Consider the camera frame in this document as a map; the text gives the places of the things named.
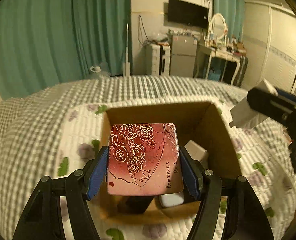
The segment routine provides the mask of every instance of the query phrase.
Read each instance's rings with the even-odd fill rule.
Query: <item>vanity table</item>
[[[235,78],[237,76],[237,73],[239,71],[239,68],[240,68],[240,58],[241,58],[241,56],[235,55],[235,54],[233,54],[231,52],[227,52],[227,51],[207,47],[207,46],[205,46],[203,44],[200,44],[200,43],[198,44],[198,48],[197,48],[197,54],[199,54],[199,53],[203,53],[203,54],[206,54],[206,55],[209,56],[209,61],[208,61],[208,65],[207,65],[207,72],[206,72],[205,79],[208,79],[211,59],[213,57],[217,57],[217,58],[221,58],[221,59],[226,60],[224,71],[223,71],[223,74],[221,76],[221,81],[223,80],[223,77],[224,77],[224,74],[225,74],[225,71],[226,71],[227,62],[228,61],[235,62],[237,66],[236,66],[236,70],[235,70],[235,72],[234,72],[234,74],[232,76],[232,80],[231,80],[231,85],[233,84],[233,82],[235,81]],[[200,64],[197,64],[197,71],[196,71],[196,74],[194,76],[195,78],[198,77],[198,75],[199,75],[199,69],[200,69]]]

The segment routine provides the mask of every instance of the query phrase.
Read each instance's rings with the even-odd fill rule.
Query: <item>gingham bedspread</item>
[[[0,103],[0,233],[11,239],[21,212],[43,175],[56,177],[56,158],[61,124],[68,111],[88,103],[114,103],[114,106],[213,101],[219,108],[233,107],[246,92],[213,81],[180,77],[131,76],[65,83],[26,98]],[[231,121],[227,111],[222,118]],[[293,218],[296,207],[296,176],[281,126],[267,119],[251,132],[229,130],[243,162],[260,163],[242,170],[252,181],[280,239]],[[242,140],[260,139],[256,149],[242,149]]]

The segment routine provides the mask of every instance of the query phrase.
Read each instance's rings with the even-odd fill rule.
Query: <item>curtain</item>
[[[101,62],[122,74],[130,12],[130,0],[1,0],[0,95],[85,79]]]
[[[221,13],[228,24],[228,37],[241,41],[245,0],[214,0],[214,14]]]

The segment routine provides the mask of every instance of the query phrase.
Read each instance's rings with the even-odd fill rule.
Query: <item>bed sheet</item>
[[[11,239],[21,212],[43,175],[56,177],[58,162],[66,156],[60,149],[64,126],[78,122],[82,111],[100,114],[97,105],[120,107],[173,102],[211,101],[229,127],[229,110],[246,92],[218,82],[180,77],[132,76],[103,78],[54,86],[27,98],[0,104],[0,233]],[[91,139],[100,139],[94,128]],[[266,210],[275,239],[280,239],[296,207],[296,176],[281,126],[267,119],[253,130],[229,128],[245,175]],[[76,140],[89,143],[88,138]],[[219,214],[214,239],[219,239],[224,214]],[[192,218],[169,224],[125,227],[95,221],[102,239],[122,233],[125,239],[185,239]]]

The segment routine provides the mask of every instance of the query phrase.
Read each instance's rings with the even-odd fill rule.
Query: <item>flat screen tv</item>
[[[209,9],[181,0],[169,0],[168,21],[208,28]]]

